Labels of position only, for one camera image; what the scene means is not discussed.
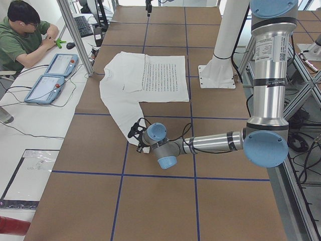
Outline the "white long-sleeve printed shirt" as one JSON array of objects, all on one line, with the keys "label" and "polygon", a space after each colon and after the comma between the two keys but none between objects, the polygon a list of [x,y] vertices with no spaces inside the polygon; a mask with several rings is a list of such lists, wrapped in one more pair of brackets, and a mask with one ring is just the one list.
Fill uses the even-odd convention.
[{"label": "white long-sleeve printed shirt", "polygon": [[141,102],[188,102],[184,56],[120,52],[104,67],[100,97],[124,136],[143,112]]}]

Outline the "green plastic tool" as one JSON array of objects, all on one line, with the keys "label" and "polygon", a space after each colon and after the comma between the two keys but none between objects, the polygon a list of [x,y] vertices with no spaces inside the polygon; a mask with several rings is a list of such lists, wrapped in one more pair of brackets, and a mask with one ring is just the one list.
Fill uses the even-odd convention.
[{"label": "green plastic tool", "polygon": [[61,39],[57,39],[56,41],[55,41],[55,43],[56,43],[56,46],[59,48],[59,49],[62,49],[62,44],[65,44],[65,43],[67,43],[66,41],[63,41],[63,40],[61,40]]}]

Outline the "seated person green shirt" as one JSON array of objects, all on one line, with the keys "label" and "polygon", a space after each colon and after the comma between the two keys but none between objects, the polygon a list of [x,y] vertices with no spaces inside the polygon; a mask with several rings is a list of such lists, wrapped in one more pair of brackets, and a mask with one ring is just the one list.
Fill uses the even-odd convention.
[{"label": "seated person green shirt", "polygon": [[33,67],[56,46],[58,33],[30,4],[12,1],[1,22],[1,70],[19,73]]}]

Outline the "aluminium side frame rail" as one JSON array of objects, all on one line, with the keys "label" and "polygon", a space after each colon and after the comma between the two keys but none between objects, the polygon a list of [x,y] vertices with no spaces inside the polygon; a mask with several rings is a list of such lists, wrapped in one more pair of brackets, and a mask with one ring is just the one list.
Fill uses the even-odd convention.
[{"label": "aluminium side frame rail", "polygon": [[289,122],[289,153],[270,173],[273,186],[282,194],[278,204],[287,208],[292,224],[286,227],[291,240],[320,240],[320,72],[294,53],[305,44],[289,43],[284,116]]}]

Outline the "red cylinder object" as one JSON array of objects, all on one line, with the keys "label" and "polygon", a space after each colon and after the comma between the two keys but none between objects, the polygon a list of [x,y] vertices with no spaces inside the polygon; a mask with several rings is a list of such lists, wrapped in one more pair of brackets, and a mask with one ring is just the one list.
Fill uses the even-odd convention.
[{"label": "red cylinder object", "polygon": [[20,235],[27,234],[31,223],[24,220],[1,216],[1,234]]}]

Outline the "upper blue teach pendant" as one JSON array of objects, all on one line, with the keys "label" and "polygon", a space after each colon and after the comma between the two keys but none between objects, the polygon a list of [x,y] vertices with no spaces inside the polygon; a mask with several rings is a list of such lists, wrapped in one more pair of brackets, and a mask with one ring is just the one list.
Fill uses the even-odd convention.
[{"label": "upper blue teach pendant", "polygon": [[58,53],[46,69],[45,75],[68,77],[78,64],[78,60],[76,54]]}]

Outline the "aluminium frame post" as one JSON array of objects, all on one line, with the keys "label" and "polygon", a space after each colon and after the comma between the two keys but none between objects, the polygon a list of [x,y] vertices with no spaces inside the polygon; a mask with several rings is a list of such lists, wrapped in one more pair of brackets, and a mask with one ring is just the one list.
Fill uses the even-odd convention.
[{"label": "aluminium frame post", "polygon": [[93,75],[93,67],[89,61],[89,57],[87,55],[85,46],[83,44],[83,41],[82,41],[81,36],[79,34],[78,28],[77,28],[76,23],[74,21],[74,17],[73,17],[71,10],[69,8],[68,1],[57,0],[57,3],[60,8],[62,17],[65,21],[65,24],[71,34],[72,39],[74,40],[78,54],[80,56],[80,59],[82,60],[82,63],[86,69],[88,76],[91,77]]}]

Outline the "black computer keyboard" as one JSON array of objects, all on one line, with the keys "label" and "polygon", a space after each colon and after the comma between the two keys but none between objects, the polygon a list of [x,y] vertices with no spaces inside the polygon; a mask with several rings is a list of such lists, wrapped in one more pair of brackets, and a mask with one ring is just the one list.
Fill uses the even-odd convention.
[{"label": "black computer keyboard", "polygon": [[81,38],[93,35],[91,27],[84,16],[74,17],[74,21],[76,23]]}]

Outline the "blue teach pendant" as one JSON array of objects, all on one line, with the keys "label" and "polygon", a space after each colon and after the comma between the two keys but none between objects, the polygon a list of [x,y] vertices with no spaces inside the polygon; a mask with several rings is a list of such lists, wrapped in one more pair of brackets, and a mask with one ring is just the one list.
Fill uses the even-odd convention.
[{"label": "blue teach pendant", "polygon": [[24,99],[26,103],[51,104],[65,84],[63,76],[41,75]]},{"label": "blue teach pendant", "polygon": [[68,77],[78,64],[78,60],[76,54],[58,53],[46,69],[45,75]]}]

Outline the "clear plastic sheet sleeve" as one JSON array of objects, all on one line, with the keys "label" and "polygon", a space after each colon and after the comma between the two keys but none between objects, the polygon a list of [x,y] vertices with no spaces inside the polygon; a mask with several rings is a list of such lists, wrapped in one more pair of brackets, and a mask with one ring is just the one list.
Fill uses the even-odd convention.
[{"label": "clear plastic sheet sleeve", "polygon": [[55,149],[24,150],[1,195],[1,209],[37,209],[58,154]]}]

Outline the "lower blue teach pendant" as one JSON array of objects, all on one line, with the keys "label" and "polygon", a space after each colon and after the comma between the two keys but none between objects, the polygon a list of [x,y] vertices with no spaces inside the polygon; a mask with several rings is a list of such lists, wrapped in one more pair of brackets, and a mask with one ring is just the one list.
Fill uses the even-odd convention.
[{"label": "lower blue teach pendant", "polygon": [[26,103],[51,104],[65,84],[63,76],[41,75],[24,99]]}]

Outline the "black computer mouse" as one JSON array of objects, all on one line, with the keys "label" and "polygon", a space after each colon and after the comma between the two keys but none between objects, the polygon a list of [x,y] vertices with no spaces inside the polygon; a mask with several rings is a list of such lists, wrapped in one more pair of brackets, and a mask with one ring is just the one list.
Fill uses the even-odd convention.
[{"label": "black computer mouse", "polygon": [[67,48],[68,50],[71,50],[71,49],[74,48],[74,47],[75,47],[75,43],[74,43],[74,42],[69,42],[69,43],[66,44],[66,48]]}]

